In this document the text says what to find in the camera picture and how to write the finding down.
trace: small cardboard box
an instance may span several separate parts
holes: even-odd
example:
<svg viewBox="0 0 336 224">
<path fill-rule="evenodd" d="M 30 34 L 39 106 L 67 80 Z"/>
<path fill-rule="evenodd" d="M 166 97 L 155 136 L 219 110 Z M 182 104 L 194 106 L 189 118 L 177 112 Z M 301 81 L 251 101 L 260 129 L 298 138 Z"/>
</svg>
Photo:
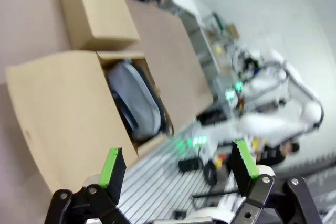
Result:
<svg viewBox="0 0 336 224">
<path fill-rule="evenodd" d="M 73 49 L 119 50 L 139 41 L 125 0 L 61 0 Z"/>
<path fill-rule="evenodd" d="M 124 59 L 141 67 L 155 87 L 143 53 L 68 51 L 7 68 L 15 114 L 52 192 L 78 191 L 87 177 L 100 174 L 111 147 L 122 148 L 129 167 L 167 138 L 133 146 L 104 76 Z"/>
</svg>

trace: metal slatted surface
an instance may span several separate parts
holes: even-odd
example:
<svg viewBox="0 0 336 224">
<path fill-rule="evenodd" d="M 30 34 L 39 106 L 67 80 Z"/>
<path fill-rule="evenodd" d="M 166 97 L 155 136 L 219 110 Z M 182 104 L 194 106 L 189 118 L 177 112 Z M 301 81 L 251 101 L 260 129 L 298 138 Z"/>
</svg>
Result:
<svg viewBox="0 0 336 224">
<path fill-rule="evenodd" d="M 175 209 L 189 213 L 193 210 L 190 195 L 209 190 L 201 170 L 182 174 L 177 166 L 179 160 L 195 156 L 187 145 L 193 127 L 169 139 L 126 172 L 118 207 L 132 224 L 170 219 Z"/>
</svg>

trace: bolt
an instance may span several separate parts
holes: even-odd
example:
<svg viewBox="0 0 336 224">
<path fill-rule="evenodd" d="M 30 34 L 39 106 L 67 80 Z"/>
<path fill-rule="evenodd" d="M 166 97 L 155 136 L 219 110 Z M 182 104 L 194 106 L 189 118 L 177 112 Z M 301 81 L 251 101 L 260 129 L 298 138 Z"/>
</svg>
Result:
<svg viewBox="0 0 336 224">
<path fill-rule="evenodd" d="M 268 184 L 271 180 L 269 179 L 269 177 L 263 177 L 263 181 L 265 184 Z"/>
<path fill-rule="evenodd" d="M 61 199 L 66 199 L 67 197 L 68 197 L 68 195 L 66 193 L 61 194 Z"/>
<path fill-rule="evenodd" d="M 97 189 L 95 189 L 94 187 L 89 188 L 89 193 L 95 194 L 96 192 L 97 192 Z"/>
<path fill-rule="evenodd" d="M 292 184 L 293 184 L 293 185 L 296 186 L 298 183 L 299 183 L 299 181 L 298 181 L 296 178 L 293 178 L 293 179 L 292 179 Z"/>
</svg>

